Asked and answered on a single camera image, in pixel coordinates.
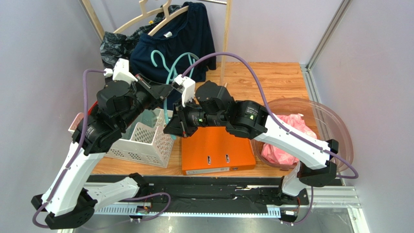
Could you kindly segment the teal plastic hanger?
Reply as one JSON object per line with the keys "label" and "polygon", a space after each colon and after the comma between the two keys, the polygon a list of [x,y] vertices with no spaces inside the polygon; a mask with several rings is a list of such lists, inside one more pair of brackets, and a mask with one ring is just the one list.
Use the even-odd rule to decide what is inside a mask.
{"label": "teal plastic hanger", "polygon": [[[163,67],[165,68],[166,71],[168,71],[168,76],[167,76],[165,84],[171,84],[173,75],[174,75],[174,77],[176,77],[178,75],[178,72],[177,72],[175,67],[176,67],[177,63],[181,60],[181,58],[187,56],[190,65],[194,64],[195,61],[199,60],[199,57],[197,55],[195,55],[194,53],[185,52],[185,53],[179,55],[175,59],[175,61],[171,65],[171,67],[168,67],[167,64],[166,64],[166,59],[165,59],[164,55],[159,50],[153,50],[151,52],[151,61],[152,61],[152,64],[153,64],[154,67],[157,67],[157,63],[155,61],[155,54],[158,54],[161,57]],[[169,117],[168,117],[168,113],[167,113],[167,100],[168,99],[165,98],[164,102],[163,102],[163,113],[164,113],[164,118],[165,118],[165,123],[166,124],[169,123]]]}

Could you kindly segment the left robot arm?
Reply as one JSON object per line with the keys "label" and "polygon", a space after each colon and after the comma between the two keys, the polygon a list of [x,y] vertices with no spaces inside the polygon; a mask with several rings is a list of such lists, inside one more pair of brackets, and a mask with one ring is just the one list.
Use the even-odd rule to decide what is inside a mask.
{"label": "left robot arm", "polygon": [[78,228],[96,211],[115,202],[149,199],[149,185],[138,173],[96,190],[86,189],[85,183],[135,119],[159,106],[172,90],[170,84],[147,83],[141,78],[106,83],[97,93],[97,104],[86,110],[75,129],[53,185],[32,198],[37,212],[47,213],[44,224],[33,218],[34,225],[51,230]]}

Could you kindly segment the pink patterned shorts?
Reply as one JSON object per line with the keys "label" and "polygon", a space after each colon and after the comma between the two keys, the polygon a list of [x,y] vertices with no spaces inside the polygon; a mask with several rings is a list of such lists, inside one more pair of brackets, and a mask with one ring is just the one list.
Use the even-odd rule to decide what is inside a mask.
{"label": "pink patterned shorts", "polygon": [[254,140],[289,153],[311,169],[322,168],[325,165],[324,156],[320,154],[325,144],[317,138],[284,123],[272,113],[266,118],[265,128],[267,132],[256,136]]}

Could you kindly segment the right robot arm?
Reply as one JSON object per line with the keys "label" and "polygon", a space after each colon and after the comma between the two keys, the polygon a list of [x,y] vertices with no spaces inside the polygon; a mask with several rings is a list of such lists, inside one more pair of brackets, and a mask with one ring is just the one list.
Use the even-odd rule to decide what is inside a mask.
{"label": "right robot arm", "polygon": [[164,133],[190,137],[199,128],[221,127],[229,134],[273,145],[299,160],[279,185],[281,195],[298,196],[307,186],[323,187],[336,178],[332,157],[336,140],[321,141],[281,121],[265,106],[251,100],[235,100],[213,82],[196,88],[192,79],[178,76],[172,87],[181,93]]}

